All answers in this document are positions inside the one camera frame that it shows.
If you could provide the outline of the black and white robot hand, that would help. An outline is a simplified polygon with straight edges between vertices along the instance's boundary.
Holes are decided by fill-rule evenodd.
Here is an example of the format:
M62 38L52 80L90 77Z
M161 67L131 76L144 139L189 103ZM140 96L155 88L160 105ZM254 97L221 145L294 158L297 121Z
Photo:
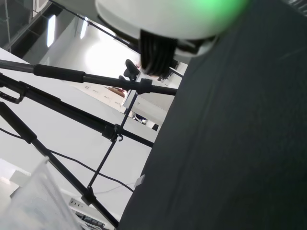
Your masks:
M247 0L97 0L98 18L138 45L145 74L163 76L174 58L207 54Z

